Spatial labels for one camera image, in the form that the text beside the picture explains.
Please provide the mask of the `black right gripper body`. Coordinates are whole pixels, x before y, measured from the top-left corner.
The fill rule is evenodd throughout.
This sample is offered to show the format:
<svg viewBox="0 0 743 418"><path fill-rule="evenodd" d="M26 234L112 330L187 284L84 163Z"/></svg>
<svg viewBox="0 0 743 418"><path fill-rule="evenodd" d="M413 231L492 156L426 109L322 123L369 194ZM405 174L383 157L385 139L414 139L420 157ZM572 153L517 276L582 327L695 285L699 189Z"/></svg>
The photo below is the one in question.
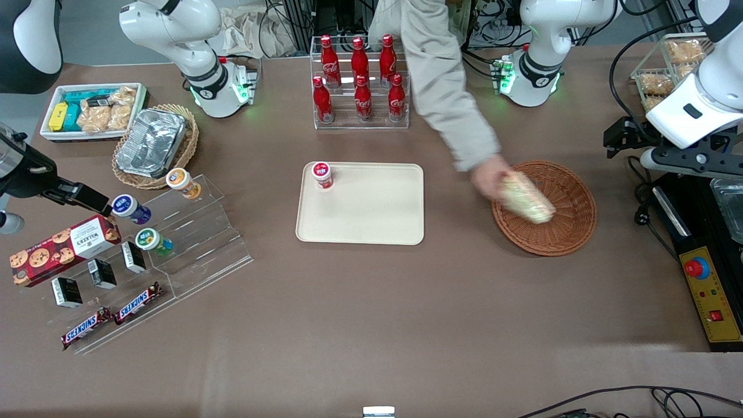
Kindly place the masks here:
<svg viewBox="0 0 743 418"><path fill-rule="evenodd" d="M1 124L1 194L25 199L55 188L56 164L26 139L23 132Z"/></svg>

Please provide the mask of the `person's bare hand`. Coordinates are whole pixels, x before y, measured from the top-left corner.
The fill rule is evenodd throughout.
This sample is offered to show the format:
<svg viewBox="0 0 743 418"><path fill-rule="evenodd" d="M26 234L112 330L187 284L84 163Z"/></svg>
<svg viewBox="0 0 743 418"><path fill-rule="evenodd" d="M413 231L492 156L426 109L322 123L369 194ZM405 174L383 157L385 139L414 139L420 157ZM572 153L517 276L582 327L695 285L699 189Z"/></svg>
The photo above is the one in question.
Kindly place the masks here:
<svg viewBox="0 0 743 418"><path fill-rule="evenodd" d="M491 202L502 201L502 181L511 171L501 154L494 154L470 172L470 180L483 198Z"/></svg>

